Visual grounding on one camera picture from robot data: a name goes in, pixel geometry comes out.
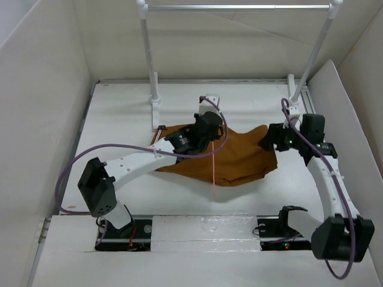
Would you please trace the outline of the pink wire hanger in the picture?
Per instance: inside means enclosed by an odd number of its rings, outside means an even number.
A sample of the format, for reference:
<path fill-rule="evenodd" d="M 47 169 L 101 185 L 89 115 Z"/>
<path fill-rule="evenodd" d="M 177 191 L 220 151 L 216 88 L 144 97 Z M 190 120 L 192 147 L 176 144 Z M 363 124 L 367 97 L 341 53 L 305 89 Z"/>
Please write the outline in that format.
<path fill-rule="evenodd" d="M 211 143 L 212 146 L 212 152 L 215 151 L 214 142 Z M 215 154 L 212 154 L 212 192 L 213 192 L 213 198 L 216 194 L 216 180 L 215 180 Z"/>

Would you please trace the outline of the brown trousers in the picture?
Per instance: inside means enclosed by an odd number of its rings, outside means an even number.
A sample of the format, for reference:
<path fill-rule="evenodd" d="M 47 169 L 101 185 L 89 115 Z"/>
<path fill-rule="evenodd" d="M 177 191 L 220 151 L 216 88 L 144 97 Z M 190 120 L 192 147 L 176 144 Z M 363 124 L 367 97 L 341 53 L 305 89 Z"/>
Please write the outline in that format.
<path fill-rule="evenodd" d="M 224 147 L 215 153 L 215 180 L 221 187 L 236 187 L 264 178 L 278 168 L 275 151 L 266 151 L 258 142 L 268 127 L 261 125 L 246 133 L 229 129 Z M 178 164 L 161 167 L 168 172 L 212 184 L 212 156 L 186 159 Z"/>

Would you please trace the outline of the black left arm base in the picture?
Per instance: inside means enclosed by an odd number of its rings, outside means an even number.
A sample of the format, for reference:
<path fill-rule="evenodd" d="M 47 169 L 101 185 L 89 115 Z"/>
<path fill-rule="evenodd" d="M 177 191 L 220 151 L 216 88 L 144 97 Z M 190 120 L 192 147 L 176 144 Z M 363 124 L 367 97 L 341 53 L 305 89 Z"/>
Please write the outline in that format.
<path fill-rule="evenodd" d="M 151 250 L 152 216 L 134 216 L 133 226 L 122 235 L 103 218 L 96 219 L 95 250 L 101 252 L 148 252 Z"/>

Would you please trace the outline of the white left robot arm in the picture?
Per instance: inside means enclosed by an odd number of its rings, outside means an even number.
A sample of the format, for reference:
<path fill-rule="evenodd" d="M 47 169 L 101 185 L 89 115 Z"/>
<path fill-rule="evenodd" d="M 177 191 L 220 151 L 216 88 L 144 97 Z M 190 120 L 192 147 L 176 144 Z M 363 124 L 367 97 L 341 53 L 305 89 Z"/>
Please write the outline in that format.
<path fill-rule="evenodd" d="M 196 121 L 161 138 L 148 148 L 109 162 L 89 160 L 78 181 L 78 189 L 92 217 L 102 217 L 120 237 L 133 231 L 134 220 L 116 192 L 130 181 L 187 159 L 201 158 L 210 142 L 223 135 L 223 119 L 207 111 Z"/>

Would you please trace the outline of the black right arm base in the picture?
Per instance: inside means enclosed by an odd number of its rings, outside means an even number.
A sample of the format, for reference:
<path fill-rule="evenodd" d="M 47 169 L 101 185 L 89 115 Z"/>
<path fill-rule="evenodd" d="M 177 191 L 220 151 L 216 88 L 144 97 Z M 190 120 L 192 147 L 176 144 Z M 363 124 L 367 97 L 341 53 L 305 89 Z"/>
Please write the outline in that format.
<path fill-rule="evenodd" d="M 257 215 L 253 234 L 260 240 L 261 251 L 310 251 L 311 243 L 288 226 L 290 211 L 308 210 L 298 206 L 283 206 L 277 215 Z"/>

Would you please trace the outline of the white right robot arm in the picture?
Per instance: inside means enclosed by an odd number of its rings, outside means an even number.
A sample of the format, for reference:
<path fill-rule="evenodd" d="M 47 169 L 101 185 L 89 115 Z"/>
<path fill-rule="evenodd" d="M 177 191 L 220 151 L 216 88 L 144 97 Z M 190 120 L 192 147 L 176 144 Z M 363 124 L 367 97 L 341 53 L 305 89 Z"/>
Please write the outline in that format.
<path fill-rule="evenodd" d="M 284 206 L 275 228 L 285 236 L 298 232 L 311 243 L 317 259 L 361 262 L 375 226 L 352 203 L 339 171 L 336 149 L 324 140 L 324 126 L 322 115 L 304 114 L 299 129 L 270 124 L 258 144 L 267 151 L 297 150 L 315 181 L 323 207 L 324 219 L 318 221 L 303 207 Z"/>

